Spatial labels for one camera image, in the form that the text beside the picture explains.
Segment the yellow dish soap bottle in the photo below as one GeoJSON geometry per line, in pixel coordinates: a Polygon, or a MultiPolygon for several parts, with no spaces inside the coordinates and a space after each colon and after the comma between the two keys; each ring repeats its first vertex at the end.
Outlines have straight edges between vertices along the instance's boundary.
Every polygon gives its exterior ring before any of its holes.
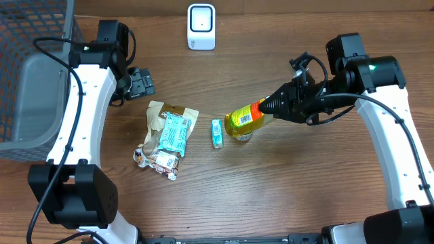
{"type": "Polygon", "coordinates": [[[258,106],[264,100],[265,98],[261,98],[255,103],[248,104],[227,114],[224,118],[226,133],[231,137],[235,134],[247,134],[273,122],[275,120],[273,115],[264,114],[259,111],[258,106]]]}

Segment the green lid jar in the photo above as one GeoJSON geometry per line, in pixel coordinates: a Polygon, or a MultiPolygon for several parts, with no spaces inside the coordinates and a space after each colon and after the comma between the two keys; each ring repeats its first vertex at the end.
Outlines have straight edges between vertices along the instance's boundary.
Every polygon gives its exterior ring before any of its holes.
{"type": "Polygon", "coordinates": [[[252,136],[254,132],[250,132],[247,134],[235,134],[233,137],[240,141],[248,141],[252,136]]]}

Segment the teal snack packet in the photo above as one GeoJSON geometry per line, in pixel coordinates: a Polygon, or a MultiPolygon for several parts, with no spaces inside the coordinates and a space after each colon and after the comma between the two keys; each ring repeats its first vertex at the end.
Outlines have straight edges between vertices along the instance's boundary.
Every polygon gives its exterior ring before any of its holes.
{"type": "Polygon", "coordinates": [[[187,132],[190,126],[190,119],[166,112],[165,125],[161,132],[158,149],[176,152],[184,157],[187,132]]]}

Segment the teal tissue pack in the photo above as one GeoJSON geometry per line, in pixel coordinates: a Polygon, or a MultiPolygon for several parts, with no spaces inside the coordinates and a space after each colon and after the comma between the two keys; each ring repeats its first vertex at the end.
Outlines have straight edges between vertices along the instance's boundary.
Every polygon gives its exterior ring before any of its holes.
{"type": "Polygon", "coordinates": [[[224,138],[222,133],[222,123],[220,119],[212,120],[212,143],[214,148],[224,147],[224,138]]]}

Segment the brown snack wrapper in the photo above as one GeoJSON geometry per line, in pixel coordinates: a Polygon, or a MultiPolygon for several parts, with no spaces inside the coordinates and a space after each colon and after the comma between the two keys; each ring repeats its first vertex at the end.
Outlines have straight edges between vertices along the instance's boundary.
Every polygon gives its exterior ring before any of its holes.
{"type": "Polygon", "coordinates": [[[165,125],[166,112],[174,113],[191,120],[187,139],[192,134],[199,112],[183,106],[174,106],[164,102],[151,101],[146,111],[147,134],[133,154],[133,160],[141,168],[150,167],[169,180],[176,180],[181,156],[178,152],[159,150],[159,140],[165,125]]]}

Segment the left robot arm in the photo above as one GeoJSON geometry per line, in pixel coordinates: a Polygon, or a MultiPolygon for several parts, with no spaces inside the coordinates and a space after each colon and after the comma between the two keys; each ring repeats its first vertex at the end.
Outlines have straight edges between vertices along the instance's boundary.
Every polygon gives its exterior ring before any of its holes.
{"type": "Polygon", "coordinates": [[[46,162],[28,172],[35,213],[91,243],[142,242],[119,213],[117,187],[100,162],[108,108],[155,93],[149,70],[132,66],[135,53],[133,32],[117,20],[101,20],[94,41],[72,42],[63,64],[70,88],[60,131],[46,162]]]}

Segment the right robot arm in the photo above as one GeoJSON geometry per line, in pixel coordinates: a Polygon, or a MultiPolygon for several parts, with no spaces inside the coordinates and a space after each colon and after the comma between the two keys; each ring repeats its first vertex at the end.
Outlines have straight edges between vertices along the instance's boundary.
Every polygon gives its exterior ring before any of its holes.
{"type": "Polygon", "coordinates": [[[296,76],[259,110],[277,119],[319,125],[321,113],[355,109],[365,123],[384,177],[388,210],[361,222],[326,226],[318,243],[432,243],[433,168],[415,128],[406,79],[392,56],[372,58],[357,33],[326,45],[330,71],[316,83],[303,54],[290,62],[296,76]]]}

